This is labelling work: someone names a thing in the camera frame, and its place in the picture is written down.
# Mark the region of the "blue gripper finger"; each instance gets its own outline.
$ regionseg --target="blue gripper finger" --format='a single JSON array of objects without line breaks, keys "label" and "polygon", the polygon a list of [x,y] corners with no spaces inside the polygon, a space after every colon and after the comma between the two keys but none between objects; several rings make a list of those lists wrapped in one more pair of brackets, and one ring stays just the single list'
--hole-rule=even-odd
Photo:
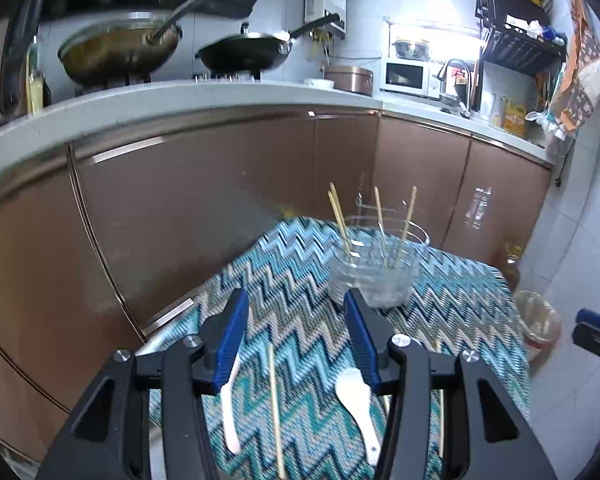
[{"label": "blue gripper finger", "polygon": [[356,288],[345,294],[344,306],[356,367],[365,383],[374,393],[378,393],[382,384],[379,371],[388,366],[387,344],[394,329],[384,317],[369,309]]},{"label": "blue gripper finger", "polygon": [[211,372],[210,389],[218,393],[229,380],[235,355],[247,328],[249,296],[236,288],[220,314],[208,317],[198,335],[205,343],[204,366]]}]

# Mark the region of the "white countertop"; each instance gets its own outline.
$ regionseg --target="white countertop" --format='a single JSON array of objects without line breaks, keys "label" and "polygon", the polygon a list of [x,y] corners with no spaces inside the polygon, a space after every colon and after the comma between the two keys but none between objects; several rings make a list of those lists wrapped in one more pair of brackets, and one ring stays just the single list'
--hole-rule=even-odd
[{"label": "white countertop", "polygon": [[119,124],[209,108],[267,104],[349,106],[406,114],[462,128],[554,163],[551,155],[526,140],[419,103],[381,100],[292,83],[172,81],[96,92],[52,105],[35,117],[22,117],[6,124],[0,128],[0,173],[52,147]]}]

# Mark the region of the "brown cabinet door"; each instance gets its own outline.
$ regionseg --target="brown cabinet door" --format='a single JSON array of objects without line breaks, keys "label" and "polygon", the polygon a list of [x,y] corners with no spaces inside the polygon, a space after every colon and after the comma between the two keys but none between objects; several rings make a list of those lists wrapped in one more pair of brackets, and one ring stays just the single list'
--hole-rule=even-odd
[{"label": "brown cabinet door", "polygon": [[0,346],[21,370],[71,408],[117,348],[140,344],[91,249],[68,172],[1,201]]},{"label": "brown cabinet door", "polygon": [[315,173],[312,216],[334,220],[327,197],[333,182],[344,216],[357,212],[356,197],[371,197],[377,116],[318,118],[315,127]]},{"label": "brown cabinet door", "polygon": [[80,163],[96,237],[141,326],[283,215],[310,213],[314,123],[216,126]]},{"label": "brown cabinet door", "polygon": [[524,248],[549,177],[537,164],[474,141],[443,249],[492,264],[506,242]]},{"label": "brown cabinet door", "polygon": [[382,118],[378,129],[374,185],[382,206],[403,212],[418,188],[413,222],[432,247],[440,247],[454,211],[470,140],[417,124]]},{"label": "brown cabinet door", "polygon": [[67,417],[0,355],[0,440],[40,461]]}]

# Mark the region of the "zigzag tablecloth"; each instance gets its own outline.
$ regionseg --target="zigzag tablecloth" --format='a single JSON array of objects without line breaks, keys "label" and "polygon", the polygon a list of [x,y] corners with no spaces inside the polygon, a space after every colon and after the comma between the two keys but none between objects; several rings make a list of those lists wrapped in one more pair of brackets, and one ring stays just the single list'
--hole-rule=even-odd
[{"label": "zigzag tablecloth", "polygon": [[[278,403],[287,475],[292,480],[370,479],[358,427],[336,398],[334,382],[355,366],[344,316],[327,295],[329,260],[339,244],[334,224],[308,218],[281,222],[210,278],[193,304],[150,343],[164,349],[222,310],[241,286],[250,314],[240,347],[242,366],[234,383],[234,417],[242,450],[224,444],[219,397],[205,397],[205,415],[218,466],[244,480],[277,476],[270,416],[267,346],[276,348]],[[394,328],[429,349],[440,340],[449,354],[474,348],[502,380],[528,417],[528,367],[519,317],[501,274],[485,264],[438,250],[427,251],[407,303],[382,311]],[[427,478],[440,476],[437,393],[432,394]],[[160,421],[159,392],[152,419]],[[384,433],[382,403],[372,396],[376,432]]]}]

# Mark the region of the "white spoon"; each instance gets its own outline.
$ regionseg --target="white spoon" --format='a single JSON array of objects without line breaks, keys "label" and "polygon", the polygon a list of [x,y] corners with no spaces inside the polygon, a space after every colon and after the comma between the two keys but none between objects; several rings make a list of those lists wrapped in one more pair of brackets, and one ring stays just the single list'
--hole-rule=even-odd
[{"label": "white spoon", "polygon": [[229,381],[222,388],[220,388],[224,440],[226,442],[227,449],[234,455],[240,453],[240,441],[238,440],[238,434],[235,433],[234,407],[232,406],[232,387],[234,386],[235,378],[238,375],[238,370],[240,370],[240,356],[236,354],[234,366],[231,368]]},{"label": "white spoon", "polygon": [[375,466],[380,456],[380,442],[369,415],[371,388],[362,380],[360,370],[346,368],[339,373],[336,379],[336,395],[360,428],[365,443],[366,461]]}]

